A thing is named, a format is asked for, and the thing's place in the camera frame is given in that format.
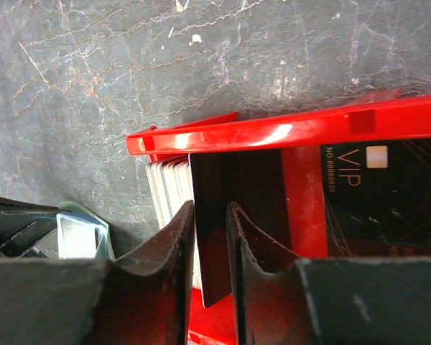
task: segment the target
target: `stack of cards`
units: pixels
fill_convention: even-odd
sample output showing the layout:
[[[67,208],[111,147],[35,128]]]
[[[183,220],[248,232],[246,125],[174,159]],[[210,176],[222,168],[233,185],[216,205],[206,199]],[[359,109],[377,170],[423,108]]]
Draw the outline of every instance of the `stack of cards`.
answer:
[[[149,163],[146,170],[158,224],[162,229],[168,225],[185,201],[194,200],[190,163],[188,157],[178,157]],[[196,233],[193,287],[202,290]]]

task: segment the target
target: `red frame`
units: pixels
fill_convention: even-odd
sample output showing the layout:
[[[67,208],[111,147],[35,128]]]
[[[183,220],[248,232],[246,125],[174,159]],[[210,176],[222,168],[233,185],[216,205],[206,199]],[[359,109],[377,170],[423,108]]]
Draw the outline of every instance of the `red frame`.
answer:
[[[193,152],[282,149],[292,248],[302,256],[326,257],[319,146],[431,137],[431,96],[361,104],[398,95],[371,93],[350,106],[267,119],[237,121],[232,113],[169,129],[153,126],[128,136],[126,145],[131,155],[150,155],[152,161]],[[231,296],[204,309],[200,291],[193,289],[189,339],[236,343]]]

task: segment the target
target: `gray tabletop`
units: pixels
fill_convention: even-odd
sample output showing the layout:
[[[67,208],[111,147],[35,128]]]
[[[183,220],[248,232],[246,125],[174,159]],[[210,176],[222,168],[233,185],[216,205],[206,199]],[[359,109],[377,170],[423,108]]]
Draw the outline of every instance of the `gray tabletop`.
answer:
[[[0,196],[158,230],[127,134],[431,94],[431,0],[0,1]]]

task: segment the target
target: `black card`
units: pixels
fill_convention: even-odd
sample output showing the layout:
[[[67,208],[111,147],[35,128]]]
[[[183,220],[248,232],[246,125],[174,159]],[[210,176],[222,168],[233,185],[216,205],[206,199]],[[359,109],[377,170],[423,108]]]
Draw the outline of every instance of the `black card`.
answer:
[[[320,151],[329,256],[431,255],[431,139]]]

